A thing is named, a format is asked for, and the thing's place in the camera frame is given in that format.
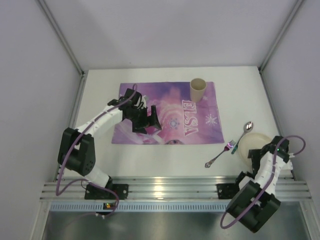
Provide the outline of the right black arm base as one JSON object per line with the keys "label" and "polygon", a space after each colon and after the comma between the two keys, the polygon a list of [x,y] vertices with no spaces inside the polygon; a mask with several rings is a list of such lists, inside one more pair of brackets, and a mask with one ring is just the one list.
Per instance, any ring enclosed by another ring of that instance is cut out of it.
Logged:
{"label": "right black arm base", "polygon": [[239,186],[235,183],[219,183],[216,185],[216,189],[220,200],[230,200],[239,191]]}

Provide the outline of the beige plate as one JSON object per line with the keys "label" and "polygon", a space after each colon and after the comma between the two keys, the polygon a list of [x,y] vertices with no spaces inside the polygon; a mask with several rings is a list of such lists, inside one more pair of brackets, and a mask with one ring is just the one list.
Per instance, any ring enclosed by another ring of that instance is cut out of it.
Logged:
{"label": "beige plate", "polygon": [[248,157],[249,150],[261,149],[263,146],[267,145],[271,141],[272,139],[263,133],[248,133],[241,138],[238,144],[237,152],[244,164],[248,168],[251,168],[252,162],[251,159]]}

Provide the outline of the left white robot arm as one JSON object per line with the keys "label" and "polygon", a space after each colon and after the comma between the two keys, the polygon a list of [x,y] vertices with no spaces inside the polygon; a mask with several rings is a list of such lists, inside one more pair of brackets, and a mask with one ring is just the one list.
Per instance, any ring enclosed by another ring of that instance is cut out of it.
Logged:
{"label": "left white robot arm", "polygon": [[95,139],[124,120],[131,122],[133,133],[146,134],[149,127],[157,130],[162,128],[156,106],[148,107],[146,97],[137,91],[135,85],[127,88],[123,96],[109,101],[91,120],[63,131],[57,157],[60,165],[57,184],[61,183],[64,171],[70,170],[78,173],[83,181],[94,188],[110,192],[112,178],[96,166]]}

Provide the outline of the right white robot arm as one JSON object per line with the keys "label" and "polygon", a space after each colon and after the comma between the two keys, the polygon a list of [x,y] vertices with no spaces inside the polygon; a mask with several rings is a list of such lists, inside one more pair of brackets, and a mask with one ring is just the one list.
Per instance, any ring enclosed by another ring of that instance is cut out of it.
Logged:
{"label": "right white robot arm", "polygon": [[289,144],[288,139],[275,136],[262,148],[248,150],[252,173],[241,172],[238,176],[235,185],[239,191],[225,209],[220,221],[222,229],[240,222],[256,233],[279,209],[281,201],[275,196],[276,184],[290,159]]}

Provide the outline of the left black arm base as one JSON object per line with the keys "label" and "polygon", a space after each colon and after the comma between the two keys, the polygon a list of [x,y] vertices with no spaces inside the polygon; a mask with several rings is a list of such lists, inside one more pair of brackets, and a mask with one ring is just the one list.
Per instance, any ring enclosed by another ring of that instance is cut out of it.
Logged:
{"label": "left black arm base", "polygon": [[[125,200],[128,197],[129,185],[128,184],[113,184],[111,191],[114,192],[119,200]],[[97,188],[88,184],[85,188],[85,200],[116,200],[116,196],[106,190]]]}

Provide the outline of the iridescent spoon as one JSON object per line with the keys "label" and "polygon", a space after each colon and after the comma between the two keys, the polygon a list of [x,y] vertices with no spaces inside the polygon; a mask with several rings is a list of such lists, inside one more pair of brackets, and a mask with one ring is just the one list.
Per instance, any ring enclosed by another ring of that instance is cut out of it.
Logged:
{"label": "iridescent spoon", "polygon": [[239,147],[239,143],[240,140],[248,133],[250,133],[254,128],[254,123],[252,121],[247,122],[244,126],[243,126],[243,133],[241,135],[241,137],[239,138],[239,140],[237,141],[236,145],[234,146],[233,150],[231,151],[231,154],[233,155],[238,147]]}

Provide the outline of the beige cup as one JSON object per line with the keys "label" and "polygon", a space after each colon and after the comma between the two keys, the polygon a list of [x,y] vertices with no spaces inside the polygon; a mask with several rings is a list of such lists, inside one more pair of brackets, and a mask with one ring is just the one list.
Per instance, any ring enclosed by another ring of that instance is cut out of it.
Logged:
{"label": "beige cup", "polygon": [[197,103],[199,102],[207,88],[207,83],[202,78],[194,78],[190,81],[190,99],[192,102]]}

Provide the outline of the iridescent fork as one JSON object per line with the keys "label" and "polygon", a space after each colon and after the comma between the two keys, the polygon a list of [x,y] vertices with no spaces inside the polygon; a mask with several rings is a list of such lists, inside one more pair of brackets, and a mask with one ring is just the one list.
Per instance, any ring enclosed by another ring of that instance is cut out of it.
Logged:
{"label": "iridescent fork", "polygon": [[223,153],[228,152],[230,149],[232,149],[236,145],[236,142],[234,140],[231,140],[228,142],[225,147],[223,148],[222,152],[220,152],[216,157],[211,159],[210,161],[206,162],[204,167],[205,168],[210,168],[211,165],[219,158]]}

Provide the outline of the purple Elsa placemat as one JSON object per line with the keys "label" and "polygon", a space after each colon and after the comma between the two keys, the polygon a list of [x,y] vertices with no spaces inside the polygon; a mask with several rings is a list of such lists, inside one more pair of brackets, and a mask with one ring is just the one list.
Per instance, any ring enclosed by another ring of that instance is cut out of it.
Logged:
{"label": "purple Elsa placemat", "polygon": [[156,106],[162,130],[147,128],[133,133],[132,122],[125,119],[114,128],[111,142],[120,145],[205,145],[224,143],[216,89],[207,82],[204,95],[191,101],[189,82],[149,82],[137,84],[147,97],[147,106]]}

